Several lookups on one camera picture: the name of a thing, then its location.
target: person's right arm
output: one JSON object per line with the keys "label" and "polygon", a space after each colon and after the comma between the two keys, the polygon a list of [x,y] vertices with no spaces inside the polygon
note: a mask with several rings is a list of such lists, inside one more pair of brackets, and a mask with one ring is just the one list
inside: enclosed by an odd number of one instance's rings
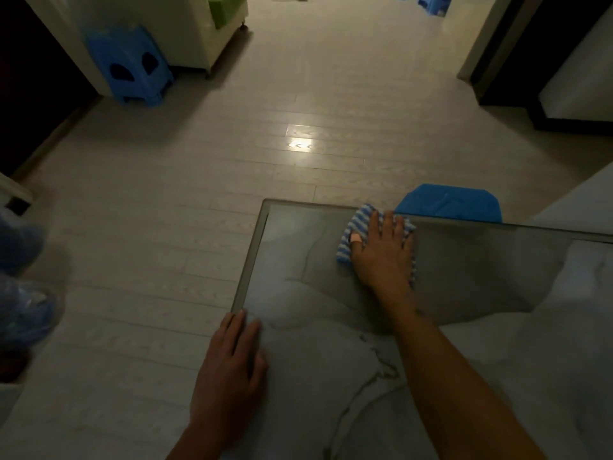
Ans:
{"label": "person's right arm", "polygon": [[413,236],[386,213],[373,213],[368,243],[351,237],[352,263],[389,316],[411,394],[441,459],[545,459],[513,412],[439,328],[408,285]]}

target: blue plastic stool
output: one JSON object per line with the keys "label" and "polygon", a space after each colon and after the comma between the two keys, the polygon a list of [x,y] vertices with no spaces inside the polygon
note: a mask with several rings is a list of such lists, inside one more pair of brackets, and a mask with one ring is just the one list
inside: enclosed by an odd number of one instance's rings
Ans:
{"label": "blue plastic stool", "polygon": [[87,37],[89,53],[121,103],[142,98],[147,105],[162,102],[162,91],[173,77],[155,42],[142,27],[112,27]]}
{"label": "blue plastic stool", "polygon": [[418,0],[418,5],[423,6],[432,16],[437,16],[441,11],[446,14],[450,3],[451,0]]}
{"label": "blue plastic stool", "polygon": [[422,184],[409,192],[396,213],[502,223],[498,199],[482,189]]}

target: forearm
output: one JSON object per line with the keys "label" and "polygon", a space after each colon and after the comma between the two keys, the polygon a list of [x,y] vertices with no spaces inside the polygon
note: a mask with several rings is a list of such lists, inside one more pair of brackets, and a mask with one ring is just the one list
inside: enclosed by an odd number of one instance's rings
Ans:
{"label": "forearm", "polygon": [[441,458],[544,458],[513,412],[419,311],[409,289],[381,300],[411,393]]}
{"label": "forearm", "polygon": [[189,425],[166,460],[217,460],[221,448],[204,429]]}

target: dark door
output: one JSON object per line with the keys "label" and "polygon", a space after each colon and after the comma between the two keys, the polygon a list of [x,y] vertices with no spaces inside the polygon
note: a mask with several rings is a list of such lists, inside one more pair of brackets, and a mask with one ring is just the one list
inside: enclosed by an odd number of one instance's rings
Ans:
{"label": "dark door", "polygon": [[0,0],[0,172],[10,176],[96,95],[25,0]]}

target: cloth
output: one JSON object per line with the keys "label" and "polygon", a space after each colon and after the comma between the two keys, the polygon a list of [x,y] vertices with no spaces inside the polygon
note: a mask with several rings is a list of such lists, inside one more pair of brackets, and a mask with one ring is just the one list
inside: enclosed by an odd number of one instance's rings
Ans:
{"label": "cloth", "polygon": [[[366,244],[368,239],[368,223],[370,221],[370,215],[376,208],[373,207],[370,203],[366,203],[359,210],[356,211],[356,214],[353,215],[349,224],[347,224],[347,228],[343,232],[343,236],[341,237],[341,243],[337,249],[337,261],[339,263],[351,264],[351,246],[349,242],[349,237],[351,236],[351,232],[357,232],[364,244]],[[409,217],[406,215],[396,215],[402,216],[405,219],[405,238],[409,236],[409,234],[415,230],[415,226],[411,224]],[[383,212],[379,210],[379,227],[383,224]],[[415,279],[415,258],[413,258],[413,268],[411,272],[411,280],[412,284]]]}

